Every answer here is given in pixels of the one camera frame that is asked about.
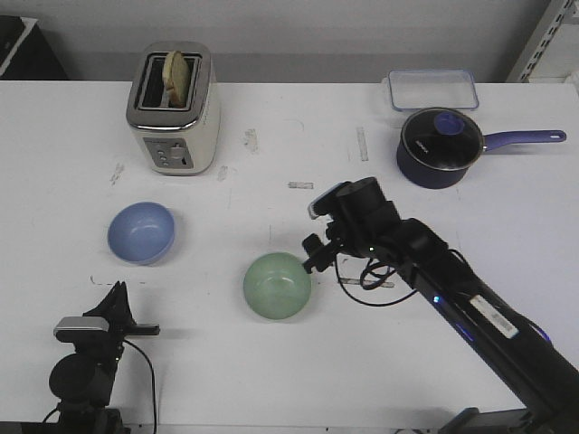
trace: saucepan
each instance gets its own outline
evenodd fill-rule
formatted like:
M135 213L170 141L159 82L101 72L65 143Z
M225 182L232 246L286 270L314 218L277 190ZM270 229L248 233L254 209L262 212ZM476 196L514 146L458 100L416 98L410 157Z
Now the saucepan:
M563 142L561 130L505 131L483 136L469 117L451 108L425 108L402 127L396 161L402 173L422 187L456 184L485 151L514 143Z

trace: white label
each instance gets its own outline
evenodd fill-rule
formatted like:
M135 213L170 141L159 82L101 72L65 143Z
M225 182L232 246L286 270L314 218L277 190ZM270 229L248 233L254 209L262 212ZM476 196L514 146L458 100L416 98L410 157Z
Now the white label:
M511 339L518 333L518 329L482 296L471 298L470 303L506 338Z

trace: purple handle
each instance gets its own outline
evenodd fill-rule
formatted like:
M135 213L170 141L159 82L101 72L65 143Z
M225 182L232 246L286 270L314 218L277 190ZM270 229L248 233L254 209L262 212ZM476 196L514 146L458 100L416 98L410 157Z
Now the purple handle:
M538 129L532 131L505 131L485 136L485 151L491 151L513 143L564 142L567 134L560 129Z

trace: green bowl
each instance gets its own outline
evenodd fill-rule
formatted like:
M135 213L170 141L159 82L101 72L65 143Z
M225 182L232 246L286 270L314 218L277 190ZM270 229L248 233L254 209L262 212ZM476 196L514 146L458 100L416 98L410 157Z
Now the green bowl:
M289 318L308 303L311 278L295 256L269 253L248 268L243 294L256 314L268 319Z

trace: white table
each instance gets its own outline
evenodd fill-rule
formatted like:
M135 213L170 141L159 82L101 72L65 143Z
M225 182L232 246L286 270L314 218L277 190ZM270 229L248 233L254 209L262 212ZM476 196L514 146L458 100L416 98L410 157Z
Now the white table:
M72 346L52 328L95 307L118 279L135 319L161 325L160 336L136 342L157 369L163 424L437 427L469 406L520 407L420 296L362 307L328 270L313 275L310 302L289 320L264 320L245 305L251 262L276 250L305 258L301 241L325 228L308 218L309 202L370 175L404 218L426 222L460 250L579 366L573 87L478 85L471 115L483 133L559 128L567 141L484 155L439 191L398 171L399 129L378 84L220 84L218 150L192 177L147 167L125 120L129 87L0 82L0 420L40 420L53 408L48 377ZM106 232L120 209L145 200L172 210L177 241L157 264L131 266L111 254ZM359 265L350 260L346 274ZM374 299L405 293L395 282L391 296L385 289ZM131 348L111 407L127 422L151 421L147 366Z

